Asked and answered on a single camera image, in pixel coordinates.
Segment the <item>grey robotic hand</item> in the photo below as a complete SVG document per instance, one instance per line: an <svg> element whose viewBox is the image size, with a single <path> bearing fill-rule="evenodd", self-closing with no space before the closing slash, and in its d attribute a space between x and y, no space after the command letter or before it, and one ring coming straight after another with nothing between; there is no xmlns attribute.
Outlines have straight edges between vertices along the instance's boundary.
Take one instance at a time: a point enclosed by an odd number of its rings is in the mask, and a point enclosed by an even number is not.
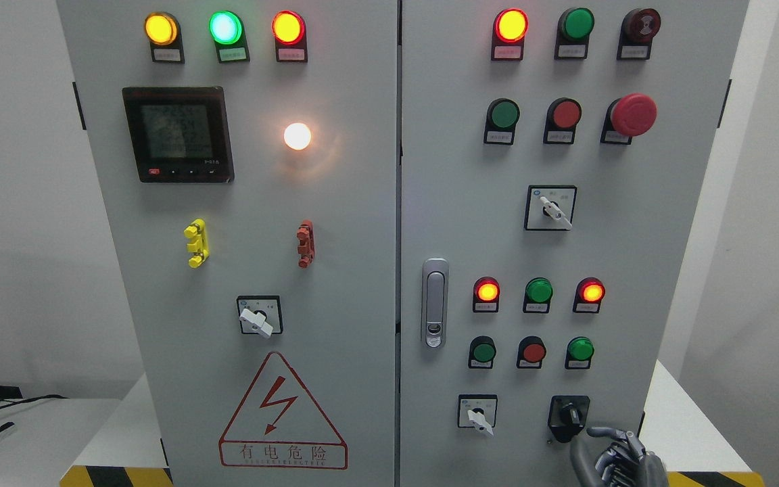
<svg viewBox="0 0 779 487"><path fill-rule="evenodd" d="M581 486L667 486L661 459L646 449L630 430L589 427L590 437L608 437L612 443L594 459L580 436L571 441L571 465Z"/></svg>

